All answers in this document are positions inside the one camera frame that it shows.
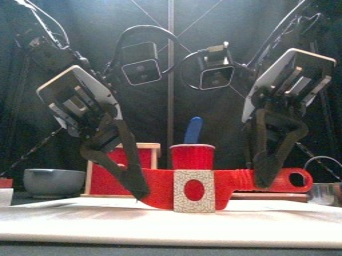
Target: black wire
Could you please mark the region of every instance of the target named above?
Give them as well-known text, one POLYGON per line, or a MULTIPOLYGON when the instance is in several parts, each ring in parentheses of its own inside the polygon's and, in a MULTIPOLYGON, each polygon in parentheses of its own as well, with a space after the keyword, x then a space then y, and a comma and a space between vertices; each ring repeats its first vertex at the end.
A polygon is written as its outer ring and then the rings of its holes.
POLYGON ((203 55, 204 53, 207 53, 207 49, 203 49, 203 50, 199 50, 199 51, 196 51, 196 52, 192 52, 192 53, 189 53, 189 54, 183 58, 183 60, 179 62, 179 67, 180 67, 180 80, 181 80, 181 82, 183 82, 189 88, 192 88, 192 89, 195 89, 195 90, 199 90, 199 88, 187 82, 187 79, 185 79, 185 77, 184 77, 184 69, 183 69, 181 67, 183 67, 183 65, 185 64, 185 62, 187 62, 188 60, 191 60, 192 58, 195 58, 195 57, 199 56, 199 55, 203 55))
POLYGON ((278 38, 279 36, 279 32, 283 30, 283 26, 286 26, 288 20, 292 20, 294 17, 298 15, 298 13, 307 7, 307 5, 311 3, 310 0, 302 0, 298 5, 294 7, 294 9, 290 11, 290 13, 286 15, 286 17, 282 19, 280 23, 278 24, 278 26, 275 27, 274 31, 271 32, 268 38, 266 39, 266 41, 263 42, 262 47, 259 48, 256 54, 254 55, 252 59, 250 60, 247 67, 252 68, 252 66, 255 65, 255 63, 259 60, 260 55, 263 54, 264 50, 267 49, 270 43, 274 42, 274 40, 278 38))
MULTIPOLYGON (((121 48, 123 48, 123 43, 127 39, 127 37, 129 37, 132 34, 135 33, 141 33, 141 32, 157 32, 161 33, 169 40, 172 40, 179 46, 181 45, 179 42, 177 37, 164 28, 157 27, 157 26, 152 26, 152 25, 137 25, 133 27, 129 27, 120 35, 117 43, 116 43, 116 47, 115 47, 115 52, 113 52, 113 57, 112 60, 109 61, 109 63, 105 65, 104 71, 103 71, 103 75, 105 76, 105 74, 120 64, 120 53, 121 53, 121 48)), ((165 69, 161 74, 168 74, 175 66, 177 65, 177 61, 176 64, 172 65, 168 69, 165 69)))

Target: red cup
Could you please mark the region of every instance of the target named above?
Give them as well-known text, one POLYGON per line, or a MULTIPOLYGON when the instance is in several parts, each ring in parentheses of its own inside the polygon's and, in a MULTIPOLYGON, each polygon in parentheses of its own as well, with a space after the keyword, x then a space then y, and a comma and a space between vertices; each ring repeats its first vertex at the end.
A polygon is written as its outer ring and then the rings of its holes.
POLYGON ((207 144, 179 144, 169 147, 173 170, 212 170, 215 147, 207 144))

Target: red plastic tool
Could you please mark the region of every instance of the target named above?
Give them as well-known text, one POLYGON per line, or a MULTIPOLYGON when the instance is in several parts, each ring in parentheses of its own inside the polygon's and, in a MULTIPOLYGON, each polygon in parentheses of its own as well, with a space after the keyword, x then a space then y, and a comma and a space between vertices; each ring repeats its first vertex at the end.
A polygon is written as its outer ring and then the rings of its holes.
MULTIPOLYGON (((173 173, 175 170, 164 169, 143 169, 147 184, 149 186, 149 195, 141 199, 141 202, 148 206, 159 209, 173 209, 173 173)), ((223 210, 227 206, 234 191, 267 191, 267 192, 290 192, 300 193, 307 192, 312 186, 311 175, 300 168, 283 168, 274 180, 268 189, 259 189, 254 185, 254 170, 214 170, 215 180, 215 209, 223 210), (300 175, 303 178, 303 186, 295 186, 291 183, 291 175, 300 175)))

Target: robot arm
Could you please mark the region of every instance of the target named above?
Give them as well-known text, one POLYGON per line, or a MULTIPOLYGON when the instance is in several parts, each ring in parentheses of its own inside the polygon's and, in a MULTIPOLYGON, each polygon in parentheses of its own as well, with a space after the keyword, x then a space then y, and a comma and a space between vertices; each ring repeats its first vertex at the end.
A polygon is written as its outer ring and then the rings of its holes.
POLYGON ((148 194, 141 174, 133 135, 121 117, 119 102, 108 84, 80 54, 63 43, 40 18, 56 21, 28 0, 0 0, 17 45, 52 74, 57 74, 37 89, 37 95, 71 136, 80 137, 81 156, 100 164, 116 177, 136 199, 148 194), (123 170, 107 153, 123 144, 128 166, 123 170))
POLYGON ((258 78, 246 97, 242 122, 255 182, 270 187, 287 155, 307 134, 306 107, 331 80, 335 60, 290 49, 258 78))

